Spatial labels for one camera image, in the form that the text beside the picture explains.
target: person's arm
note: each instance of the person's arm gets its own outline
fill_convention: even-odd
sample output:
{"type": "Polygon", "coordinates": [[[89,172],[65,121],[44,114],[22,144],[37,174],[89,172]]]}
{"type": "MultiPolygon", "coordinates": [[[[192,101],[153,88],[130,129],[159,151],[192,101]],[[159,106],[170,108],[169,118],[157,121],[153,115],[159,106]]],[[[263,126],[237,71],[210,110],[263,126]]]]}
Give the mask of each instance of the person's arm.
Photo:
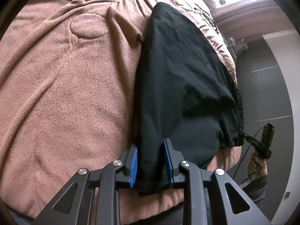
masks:
{"type": "Polygon", "coordinates": [[[260,207],[262,206],[266,195],[268,170],[266,162],[252,154],[247,171],[249,173],[253,173],[255,172],[257,166],[260,167],[260,171],[256,177],[256,180],[244,187],[243,191],[258,207],[260,207]]]}

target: silver screw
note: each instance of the silver screw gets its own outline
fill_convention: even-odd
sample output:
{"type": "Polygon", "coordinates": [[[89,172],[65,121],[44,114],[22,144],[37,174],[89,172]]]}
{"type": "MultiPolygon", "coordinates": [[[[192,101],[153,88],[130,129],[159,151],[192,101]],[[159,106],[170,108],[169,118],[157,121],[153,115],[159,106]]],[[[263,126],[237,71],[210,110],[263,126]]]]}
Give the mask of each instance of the silver screw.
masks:
{"type": "Polygon", "coordinates": [[[183,167],[188,167],[188,166],[190,166],[191,163],[189,161],[182,161],[180,164],[183,167]]]}
{"type": "Polygon", "coordinates": [[[121,165],[122,165],[122,161],[121,161],[121,160],[115,160],[115,161],[113,162],[113,164],[114,164],[115,166],[121,166],[121,165]]]}
{"type": "Polygon", "coordinates": [[[79,171],[78,171],[78,173],[80,175],[85,175],[87,172],[88,172],[88,170],[86,168],[79,169],[79,171]]]}
{"type": "Polygon", "coordinates": [[[218,168],[218,169],[216,169],[216,174],[218,174],[218,175],[223,175],[225,172],[224,172],[224,170],[223,169],[221,169],[221,168],[218,168]]]}

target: black cable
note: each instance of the black cable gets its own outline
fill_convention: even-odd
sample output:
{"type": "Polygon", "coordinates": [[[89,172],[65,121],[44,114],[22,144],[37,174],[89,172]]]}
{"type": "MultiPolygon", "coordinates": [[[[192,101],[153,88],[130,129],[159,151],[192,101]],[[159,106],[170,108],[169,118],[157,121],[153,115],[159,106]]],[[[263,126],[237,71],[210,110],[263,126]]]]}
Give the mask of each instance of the black cable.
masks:
{"type": "MultiPolygon", "coordinates": [[[[258,132],[263,128],[263,127],[265,127],[265,126],[267,126],[268,127],[268,125],[264,125],[264,126],[262,126],[257,132],[256,132],[256,134],[254,135],[254,138],[256,137],[256,135],[258,134],[258,132]]],[[[251,146],[251,144],[249,144],[249,147],[248,147],[248,149],[246,150],[246,152],[245,152],[245,154],[244,154],[244,156],[243,156],[243,158],[241,159],[241,161],[240,161],[240,163],[238,164],[238,167],[237,167],[237,169],[236,169],[236,171],[235,171],[235,173],[234,173],[234,176],[233,176],[233,180],[234,180],[234,178],[236,177],[236,173],[238,172],[238,169],[239,169],[239,167],[240,167],[240,165],[241,165],[241,163],[242,163],[242,161],[243,161],[243,159],[245,158],[245,156],[246,156],[246,154],[247,154],[247,152],[248,152],[248,150],[250,149],[250,146],[251,146]]]]}

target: fleece blanket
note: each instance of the fleece blanket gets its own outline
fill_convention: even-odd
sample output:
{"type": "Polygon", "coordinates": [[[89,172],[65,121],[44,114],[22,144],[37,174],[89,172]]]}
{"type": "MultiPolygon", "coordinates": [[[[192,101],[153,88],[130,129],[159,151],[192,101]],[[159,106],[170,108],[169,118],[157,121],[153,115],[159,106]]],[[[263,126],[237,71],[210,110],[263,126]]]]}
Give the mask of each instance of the fleece blanket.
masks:
{"type": "MultiPolygon", "coordinates": [[[[0,42],[0,196],[10,207],[36,217],[78,169],[103,168],[128,148],[141,41],[157,2],[202,31],[236,82],[202,0],[30,0],[0,42]]],[[[219,151],[208,169],[229,169],[240,151],[219,151]]],[[[128,224],[178,204],[183,191],[120,197],[128,224]]]]}

